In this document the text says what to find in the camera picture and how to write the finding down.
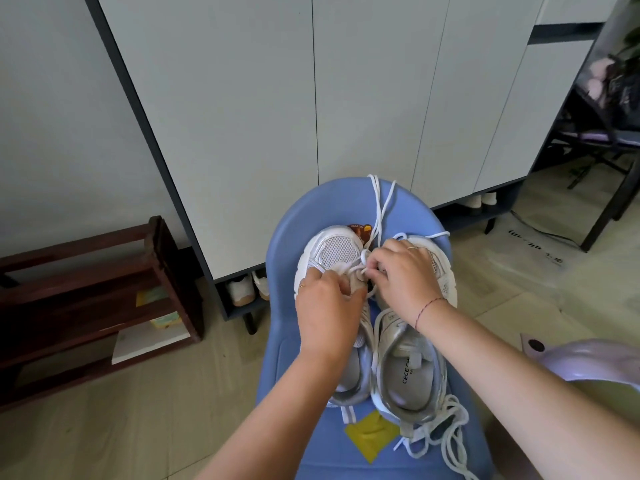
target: hand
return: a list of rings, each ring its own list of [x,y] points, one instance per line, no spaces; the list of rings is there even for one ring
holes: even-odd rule
[[[300,354],[326,360],[342,372],[358,334],[367,289],[351,295],[349,281],[335,271],[307,270],[296,299]]]
[[[405,322],[414,325],[423,307],[442,298],[442,291],[428,250],[408,249],[411,246],[406,240],[386,240],[370,254],[365,273],[377,284],[388,305]]]

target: shoe insole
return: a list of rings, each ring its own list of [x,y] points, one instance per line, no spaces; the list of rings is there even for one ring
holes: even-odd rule
[[[356,347],[351,348],[351,355],[349,355],[349,361],[347,367],[344,368],[340,383],[336,387],[336,391],[345,392],[353,389],[358,384],[360,379],[360,357],[358,355],[358,349]]]
[[[433,384],[433,362],[409,368],[409,358],[389,356],[385,364],[385,386],[391,400],[402,409],[420,411],[429,402]]]

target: brown label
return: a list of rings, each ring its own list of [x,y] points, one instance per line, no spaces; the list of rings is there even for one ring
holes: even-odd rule
[[[371,238],[372,227],[369,224],[351,224],[349,227],[356,233],[363,244]]]

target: red string bracelet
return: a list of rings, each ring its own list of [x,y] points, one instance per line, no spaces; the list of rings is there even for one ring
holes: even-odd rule
[[[418,322],[420,322],[420,317],[422,316],[422,312],[425,311],[427,309],[427,306],[429,306],[430,304],[432,304],[434,301],[437,301],[439,299],[445,299],[443,297],[439,297],[439,298],[434,298],[432,299],[430,302],[428,302],[423,309],[420,310],[420,313],[418,313],[418,318],[415,319],[415,325],[413,325],[413,328],[418,330]]]

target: cabinet door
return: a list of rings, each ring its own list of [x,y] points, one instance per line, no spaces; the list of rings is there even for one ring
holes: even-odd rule
[[[260,264],[317,185],[311,0],[100,3],[214,278]]]
[[[474,191],[529,173],[592,43],[527,47]]]
[[[545,0],[539,25],[606,22],[617,0]]]
[[[451,0],[411,190],[430,206],[476,186],[542,0]]]
[[[449,0],[313,0],[320,183],[411,186]]]

